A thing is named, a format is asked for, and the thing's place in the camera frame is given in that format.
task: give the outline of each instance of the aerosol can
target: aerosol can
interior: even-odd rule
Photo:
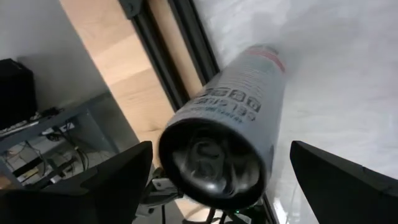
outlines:
[[[176,187],[223,210],[259,200],[271,177],[284,72],[276,50],[251,46],[176,112],[159,142]]]

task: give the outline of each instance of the wooden floor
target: wooden floor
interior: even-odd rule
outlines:
[[[61,0],[71,23],[140,141],[157,140],[172,107],[117,0]],[[201,88],[167,0],[150,6],[190,96]]]

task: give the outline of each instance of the black speaker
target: black speaker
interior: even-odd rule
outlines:
[[[13,59],[0,60],[0,130],[28,120],[36,111],[32,71]]]

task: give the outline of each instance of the black bracket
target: black bracket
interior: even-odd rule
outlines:
[[[219,71],[211,45],[192,0],[169,0],[202,85]]]
[[[174,111],[189,100],[177,68],[146,0],[119,0],[131,20]]]

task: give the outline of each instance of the white backdrop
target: white backdrop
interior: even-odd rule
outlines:
[[[284,55],[288,81],[267,190],[281,223],[318,223],[290,165],[293,140],[398,179],[398,1],[195,3],[222,67],[258,42]]]

